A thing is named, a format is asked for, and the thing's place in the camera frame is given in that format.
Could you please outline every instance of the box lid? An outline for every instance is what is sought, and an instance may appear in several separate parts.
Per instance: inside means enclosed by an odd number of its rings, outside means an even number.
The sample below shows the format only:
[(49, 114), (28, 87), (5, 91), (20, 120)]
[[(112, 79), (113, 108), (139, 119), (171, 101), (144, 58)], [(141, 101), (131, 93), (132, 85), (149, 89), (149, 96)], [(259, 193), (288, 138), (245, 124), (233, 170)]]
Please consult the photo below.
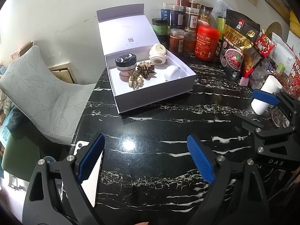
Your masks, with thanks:
[(131, 4), (97, 11), (104, 56), (159, 43), (144, 4)]

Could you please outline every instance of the marble tabletop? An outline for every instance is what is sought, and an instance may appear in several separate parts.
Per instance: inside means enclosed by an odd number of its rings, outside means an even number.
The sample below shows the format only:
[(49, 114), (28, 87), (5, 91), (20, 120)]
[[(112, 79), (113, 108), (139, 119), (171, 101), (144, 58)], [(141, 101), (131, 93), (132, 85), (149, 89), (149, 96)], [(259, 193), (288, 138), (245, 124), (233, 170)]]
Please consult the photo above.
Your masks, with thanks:
[[(197, 74), (192, 92), (119, 115), (105, 70), (86, 104), (73, 143), (90, 141), (96, 132), (105, 136), (95, 206), (105, 224), (186, 224), (209, 189), (187, 136), (197, 134), (216, 153), (243, 162), (254, 148), (237, 132), (232, 114), (272, 121), (270, 112), (253, 112), (251, 89), (228, 79), (217, 62), (181, 59)], [(267, 185), (276, 170), (258, 167)]]

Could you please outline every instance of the red jar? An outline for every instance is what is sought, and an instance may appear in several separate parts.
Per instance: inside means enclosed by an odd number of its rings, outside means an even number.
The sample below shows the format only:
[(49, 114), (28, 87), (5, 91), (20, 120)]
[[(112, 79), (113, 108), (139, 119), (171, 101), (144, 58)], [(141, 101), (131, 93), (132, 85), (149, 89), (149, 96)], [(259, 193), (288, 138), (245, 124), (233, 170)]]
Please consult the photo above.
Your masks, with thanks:
[(208, 26), (198, 27), (195, 56), (203, 61), (212, 61), (216, 54), (220, 32)]

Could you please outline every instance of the gray chair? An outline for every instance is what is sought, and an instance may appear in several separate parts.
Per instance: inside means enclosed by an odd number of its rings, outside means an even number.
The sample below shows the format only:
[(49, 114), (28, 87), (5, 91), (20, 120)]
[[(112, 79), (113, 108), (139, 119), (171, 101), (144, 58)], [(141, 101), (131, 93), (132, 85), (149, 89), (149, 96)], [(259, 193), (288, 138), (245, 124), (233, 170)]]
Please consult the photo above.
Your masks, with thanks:
[(0, 89), (50, 141), (70, 145), (95, 87), (63, 82), (44, 63), (37, 46), (12, 62)]

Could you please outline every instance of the wall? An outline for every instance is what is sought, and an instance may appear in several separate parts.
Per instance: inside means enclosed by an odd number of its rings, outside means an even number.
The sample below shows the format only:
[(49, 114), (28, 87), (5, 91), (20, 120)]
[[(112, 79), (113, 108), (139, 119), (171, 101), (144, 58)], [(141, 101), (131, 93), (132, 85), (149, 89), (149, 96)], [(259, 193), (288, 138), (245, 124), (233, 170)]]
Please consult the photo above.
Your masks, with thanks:
[[(201, 1), (214, 6), (217, 0)], [(262, 28), (278, 21), (287, 39), (287, 23), (265, 0), (257, 0), (256, 6), (247, 0), (225, 1)], [(9, 56), (31, 40), (48, 66), (70, 61), (78, 83), (95, 83), (105, 69), (96, 10), (145, 3), (150, 20), (160, 16), (162, 2), (176, 0), (8, 0), (0, 11), (0, 60), (7, 67)]]

